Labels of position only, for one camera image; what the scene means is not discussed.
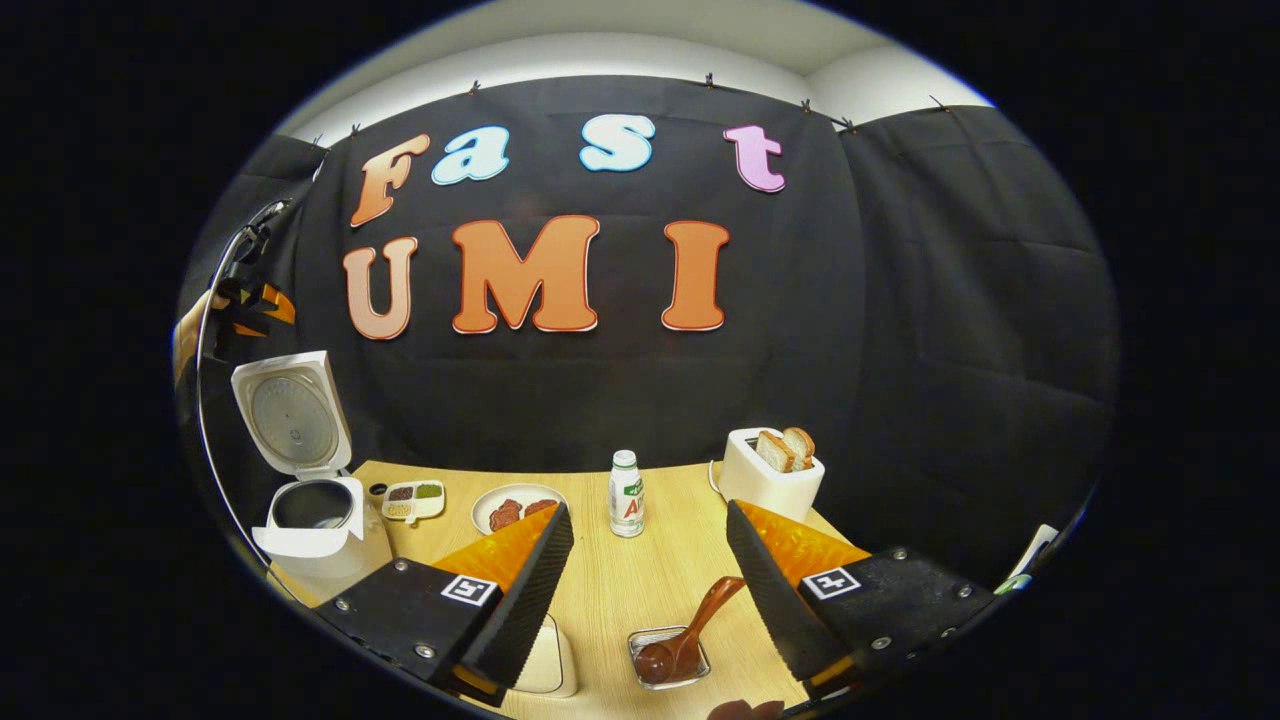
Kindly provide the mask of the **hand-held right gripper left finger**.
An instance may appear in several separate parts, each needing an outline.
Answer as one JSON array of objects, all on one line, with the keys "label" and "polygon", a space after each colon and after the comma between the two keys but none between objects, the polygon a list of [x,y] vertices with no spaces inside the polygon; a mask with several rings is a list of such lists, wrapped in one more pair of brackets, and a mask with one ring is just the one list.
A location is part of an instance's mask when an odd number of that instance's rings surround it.
[{"label": "hand-held right gripper left finger", "polygon": [[394,559],[315,611],[416,682],[498,707],[572,547],[570,511],[552,503],[434,562]]}]

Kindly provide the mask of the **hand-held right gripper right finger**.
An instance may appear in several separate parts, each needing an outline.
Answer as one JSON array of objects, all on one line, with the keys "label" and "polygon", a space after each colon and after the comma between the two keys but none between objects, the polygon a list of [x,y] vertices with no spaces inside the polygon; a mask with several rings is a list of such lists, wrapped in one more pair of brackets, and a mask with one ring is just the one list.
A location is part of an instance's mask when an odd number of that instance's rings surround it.
[{"label": "hand-held right gripper right finger", "polygon": [[742,501],[728,503],[727,541],[774,647],[812,698],[899,676],[1001,605],[916,550],[868,553]]}]

